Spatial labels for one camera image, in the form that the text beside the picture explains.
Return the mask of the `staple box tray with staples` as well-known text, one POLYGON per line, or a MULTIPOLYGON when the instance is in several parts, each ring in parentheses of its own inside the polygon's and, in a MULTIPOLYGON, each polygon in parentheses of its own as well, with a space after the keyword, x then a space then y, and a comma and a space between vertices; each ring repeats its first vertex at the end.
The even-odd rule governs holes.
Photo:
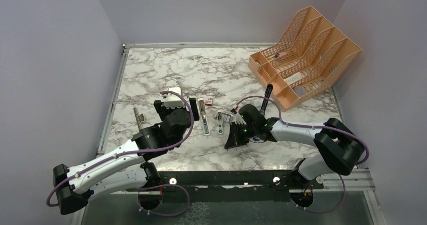
POLYGON ((222 113, 221 117, 224 123, 231 123, 234 120, 235 115, 229 113, 222 113))

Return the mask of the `red white staple box sleeve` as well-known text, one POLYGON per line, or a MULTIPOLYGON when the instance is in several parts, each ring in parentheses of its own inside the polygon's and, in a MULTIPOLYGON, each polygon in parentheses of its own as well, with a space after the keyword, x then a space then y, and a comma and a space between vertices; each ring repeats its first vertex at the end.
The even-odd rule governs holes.
POLYGON ((213 105, 213 97, 201 97, 204 100, 205 106, 212 106, 213 105))

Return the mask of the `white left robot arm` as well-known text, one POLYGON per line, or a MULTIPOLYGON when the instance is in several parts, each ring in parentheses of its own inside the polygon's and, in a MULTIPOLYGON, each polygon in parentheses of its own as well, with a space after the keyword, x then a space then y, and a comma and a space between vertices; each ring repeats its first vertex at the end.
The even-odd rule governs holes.
POLYGON ((84 208, 90 200, 119 190, 152 190, 161 183, 156 167, 149 160, 179 147, 189 138, 199 120, 197 99, 154 101, 161 122, 143 128, 132 139, 86 163, 53 168, 54 190, 46 204, 57 206, 68 215, 84 208), (57 203, 50 202, 56 196, 57 203))

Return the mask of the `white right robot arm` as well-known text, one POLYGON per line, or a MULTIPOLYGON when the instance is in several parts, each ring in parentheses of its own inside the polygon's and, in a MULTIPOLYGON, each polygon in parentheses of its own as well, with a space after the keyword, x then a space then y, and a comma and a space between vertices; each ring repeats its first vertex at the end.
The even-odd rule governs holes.
POLYGON ((295 142, 317 148, 317 155, 300 160, 292 170, 290 181, 297 188, 331 172, 347 176, 369 156, 367 146, 338 119, 315 125, 286 123, 280 117, 265 118, 255 106, 247 104, 230 124, 224 149, 247 145, 253 137, 262 142, 295 142))

